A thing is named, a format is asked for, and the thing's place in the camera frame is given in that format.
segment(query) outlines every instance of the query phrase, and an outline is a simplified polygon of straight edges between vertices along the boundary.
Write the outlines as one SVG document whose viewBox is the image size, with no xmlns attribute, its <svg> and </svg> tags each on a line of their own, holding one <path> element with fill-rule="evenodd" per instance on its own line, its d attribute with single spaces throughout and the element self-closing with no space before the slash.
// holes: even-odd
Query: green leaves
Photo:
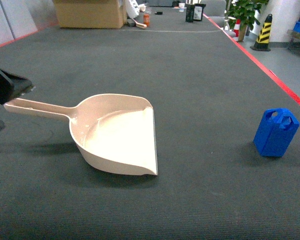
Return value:
<svg viewBox="0 0 300 240">
<path fill-rule="evenodd" d="M 230 6 L 227 16 L 241 20 L 241 25 L 248 25 L 252 30 L 254 23 L 260 25 L 260 22 L 255 18 L 256 11 L 260 13 L 263 4 L 267 4 L 269 0 L 238 0 L 235 5 Z"/>
</svg>

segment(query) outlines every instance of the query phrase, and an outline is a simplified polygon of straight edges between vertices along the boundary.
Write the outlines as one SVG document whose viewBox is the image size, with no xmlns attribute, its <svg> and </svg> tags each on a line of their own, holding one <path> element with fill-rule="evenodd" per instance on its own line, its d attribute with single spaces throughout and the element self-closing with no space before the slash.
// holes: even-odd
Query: orange can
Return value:
<svg viewBox="0 0 300 240">
<path fill-rule="evenodd" d="M 143 24 L 145 24 L 147 27 L 150 26 L 150 14 L 149 13 L 145 13 L 143 15 Z"/>
</svg>

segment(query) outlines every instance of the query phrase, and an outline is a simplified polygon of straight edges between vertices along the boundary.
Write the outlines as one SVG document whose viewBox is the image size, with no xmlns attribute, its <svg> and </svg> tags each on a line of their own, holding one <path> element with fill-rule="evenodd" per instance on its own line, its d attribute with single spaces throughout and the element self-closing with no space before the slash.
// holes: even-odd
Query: gray carpet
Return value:
<svg viewBox="0 0 300 240">
<path fill-rule="evenodd" d="M 36 85 L 25 99 L 148 99 L 159 170 L 96 170 L 67 123 L 0 105 L 1 239 L 300 239 L 300 128 L 282 158 L 252 143 L 266 109 L 300 122 L 300 106 L 207 19 L 159 9 L 146 30 L 55 26 L 0 48 Z"/>
</svg>

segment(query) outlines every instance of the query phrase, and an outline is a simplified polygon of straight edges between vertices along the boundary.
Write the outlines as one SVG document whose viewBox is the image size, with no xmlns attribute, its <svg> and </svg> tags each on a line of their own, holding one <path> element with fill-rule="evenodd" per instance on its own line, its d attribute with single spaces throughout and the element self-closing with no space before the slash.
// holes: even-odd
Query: traffic cone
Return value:
<svg viewBox="0 0 300 240">
<path fill-rule="evenodd" d="M 233 32 L 235 32 L 235 37 L 233 38 L 235 41 L 239 39 L 239 29 L 240 29 L 241 20 L 237 19 L 233 28 Z"/>
<path fill-rule="evenodd" d="M 272 23 L 272 14 L 269 14 L 264 21 L 264 24 L 262 26 L 258 38 L 254 43 L 254 46 L 250 46 L 252 50 L 264 51 L 264 52 L 270 51 L 268 45 L 269 45 L 269 38 L 270 38 L 271 23 Z"/>
</svg>

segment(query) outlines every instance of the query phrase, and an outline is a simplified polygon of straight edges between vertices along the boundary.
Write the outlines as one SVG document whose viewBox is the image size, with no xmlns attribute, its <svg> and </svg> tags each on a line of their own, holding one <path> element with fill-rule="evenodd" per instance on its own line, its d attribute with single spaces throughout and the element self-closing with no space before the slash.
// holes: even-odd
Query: cardboard box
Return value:
<svg viewBox="0 0 300 240">
<path fill-rule="evenodd" d="M 125 0 L 53 0 L 62 28 L 119 29 L 127 21 Z"/>
</svg>

